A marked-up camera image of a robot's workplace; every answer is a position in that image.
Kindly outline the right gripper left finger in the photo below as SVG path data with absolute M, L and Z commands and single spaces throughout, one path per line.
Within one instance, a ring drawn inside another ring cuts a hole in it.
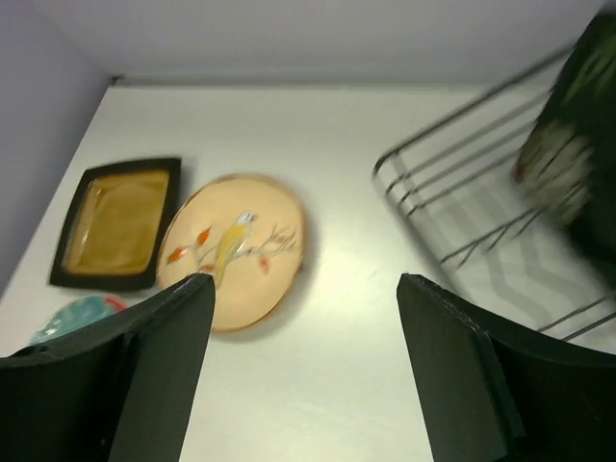
M 215 311 L 192 274 L 1 361 L 5 461 L 176 461 Z

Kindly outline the round red teal plate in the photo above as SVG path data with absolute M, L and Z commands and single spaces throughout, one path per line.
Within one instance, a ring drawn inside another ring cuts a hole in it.
M 128 307 L 129 304 L 124 299 L 115 295 L 87 295 L 77 298 L 55 312 L 47 323 L 33 334 L 29 345 L 61 337 L 122 312 Z

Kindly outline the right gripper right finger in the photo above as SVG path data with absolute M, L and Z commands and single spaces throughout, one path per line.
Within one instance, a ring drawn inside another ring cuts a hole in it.
M 397 287 L 437 461 L 611 461 L 615 358 L 473 305 L 429 279 Z

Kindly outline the round bird pattern plate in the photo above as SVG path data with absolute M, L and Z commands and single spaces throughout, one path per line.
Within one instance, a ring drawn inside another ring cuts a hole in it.
M 245 329 L 292 288 L 307 233 L 303 204 L 284 183 L 256 173 L 220 176 L 172 219 L 158 255 L 157 285 L 166 289 L 205 273 L 216 292 L 213 331 Z

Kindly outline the black floral square plate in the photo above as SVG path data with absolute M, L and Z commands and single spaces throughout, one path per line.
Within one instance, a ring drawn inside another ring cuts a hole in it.
M 615 12 L 599 11 L 561 68 L 514 178 L 586 255 L 615 261 Z

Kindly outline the square amber plate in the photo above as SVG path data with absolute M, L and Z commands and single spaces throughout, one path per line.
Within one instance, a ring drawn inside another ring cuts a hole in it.
M 181 174 L 179 157 L 85 170 L 64 219 L 49 284 L 121 293 L 151 288 L 177 211 Z

